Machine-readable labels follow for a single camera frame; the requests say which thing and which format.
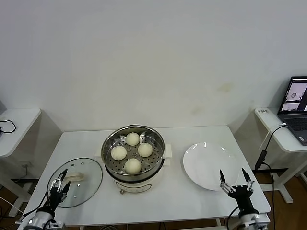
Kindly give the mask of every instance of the steamed bun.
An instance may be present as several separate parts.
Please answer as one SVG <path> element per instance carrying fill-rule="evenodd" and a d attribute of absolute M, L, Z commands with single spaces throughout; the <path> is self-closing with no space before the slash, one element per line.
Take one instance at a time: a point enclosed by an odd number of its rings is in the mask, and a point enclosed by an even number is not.
<path fill-rule="evenodd" d="M 126 161 L 125 171 L 127 174 L 137 174 L 141 171 L 141 162 L 138 159 L 132 158 Z"/>
<path fill-rule="evenodd" d="M 140 142 L 140 136 L 137 133 L 129 133 L 126 136 L 126 143 L 131 146 L 135 146 Z"/>
<path fill-rule="evenodd" d="M 121 161 L 127 155 L 125 147 L 118 145 L 111 150 L 111 157 L 116 161 Z"/>
<path fill-rule="evenodd" d="M 149 143 L 142 143 L 138 147 L 138 153 L 141 157 L 149 157 L 153 153 L 153 147 Z"/>

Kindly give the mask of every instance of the glass lid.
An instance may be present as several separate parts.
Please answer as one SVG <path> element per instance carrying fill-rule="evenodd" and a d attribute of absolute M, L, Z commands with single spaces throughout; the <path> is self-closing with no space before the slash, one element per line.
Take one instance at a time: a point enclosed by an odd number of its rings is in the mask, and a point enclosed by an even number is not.
<path fill-rule="evenodd" d="M 63 180 L 62 189 L 71 182 L 66 199 L 59 204 L 59 207 L 75 207 L 87 201 L 98 190 L 102 182 L 102 169 L 98 162 L 90 158 L 78 158 L 71 160 L 59 167 L 51 176 L 47 190 L 51 187 L 52 181 L 67 169 Z"/>

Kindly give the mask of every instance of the steamer basket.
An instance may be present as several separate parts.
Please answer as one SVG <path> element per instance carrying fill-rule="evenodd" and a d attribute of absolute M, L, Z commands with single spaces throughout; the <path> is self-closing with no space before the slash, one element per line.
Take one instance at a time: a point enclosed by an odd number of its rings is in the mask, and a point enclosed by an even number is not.
<path fill-rule="evenodd" d="M 135 132 L 140 135 L 140 142 L 136 146 L 126 143 L 127 134 Z M 138 147 L 142 143 L 149 143 L 153 147 L 153 153 L 149 157 L 141 157 L 138 154 Z M 121 161 L 111 157 L 111 150 L 121 145 L 127 150 L 127 156 Z M 165 144 L 161 135 L 154 129 L 147 126 L 130 125 L 116 130 L 103 143 L 101 157 L 105 163 L 108 173 L 115 179 L 126 183 L 139 183 L 155 175 L 162 167 L 162 159 Z M 129 175 L 125 172 L 125 163 L 128 159 L 136 158 L 141 162 L 142 169 L 138 174 Z"/>

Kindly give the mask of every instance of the wooden floor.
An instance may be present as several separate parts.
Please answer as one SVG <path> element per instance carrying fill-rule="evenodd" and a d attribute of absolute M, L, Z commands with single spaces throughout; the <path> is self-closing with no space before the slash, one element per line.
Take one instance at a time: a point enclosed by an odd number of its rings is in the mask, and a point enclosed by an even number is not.
<path fill-rule="evenodd" d="M 271 178 L 268 174 L 257 174 L 257 180 L 260 184 L 270 183 Z M 300 178 L 292 178 L 286 185 L 290 195 L 293 198 L 293 204 L 286 204 L 279 192 L 275 192 L 275 214 L 276 214 L 276 229 L 277 230 L 304 230 L 307 229 L 307 187 Z M 265 193 L 271 207 L 272 207 L 272 192 Z M 11 203 L 17 198 L 7 189 L 0 190 L 0 196 L 7 199 Z M 7 216 L 10 205 L 0 199 L 0 206 L 2 208 L 1 216 Z M 270 212 L 271 224 L 269 230 L 273 230 L 273 216 Z M 15 230 L 17 226 L 14 222 L 18 220 L 16 218 L 1 218 L 0 217 L 0 230 L 8 229 Z M 213 227 L 216 226 L 214 219 L 210 220 L 193 220 L 193 221 L 177 221 L 177 222 L 165 222 L 165 223 L 148 223 L 148 224 L 129 224 L 115 226 L 118 230 L 175 230 L 175 229 L 188 229 L 188 228 L 201 228 L 201 227 Z M 78 230 L 77 227 L 70 227 L 71 230 Z M 88 230 L 99 230 L 100 227 L 87 227 Z"/>

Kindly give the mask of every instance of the wall stain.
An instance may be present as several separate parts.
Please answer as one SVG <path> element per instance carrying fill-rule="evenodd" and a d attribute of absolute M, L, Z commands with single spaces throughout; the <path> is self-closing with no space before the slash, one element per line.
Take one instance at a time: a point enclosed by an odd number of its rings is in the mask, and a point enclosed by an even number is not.
<path fill-rule="evenodd" d="M 196 116 L 196 115 L 198 115 L 198 114 L 201 114 L 202 111 L 203 111 L 203 108 L 201 108 L 201 107 L 199 107 L 199 106 L 196 106 L 195 108 L 193 108 L 193 109 L 191 110 L 191 115 Z"/>
<path fill-rule="evenodd" d="M 234 84 L 229 82 L 229 83 L 224 83 L 219 88 L 217 88 L 217 90 L 220 92 L 230 92 L 232 91 L 233 88 L 234 88 Z"/>

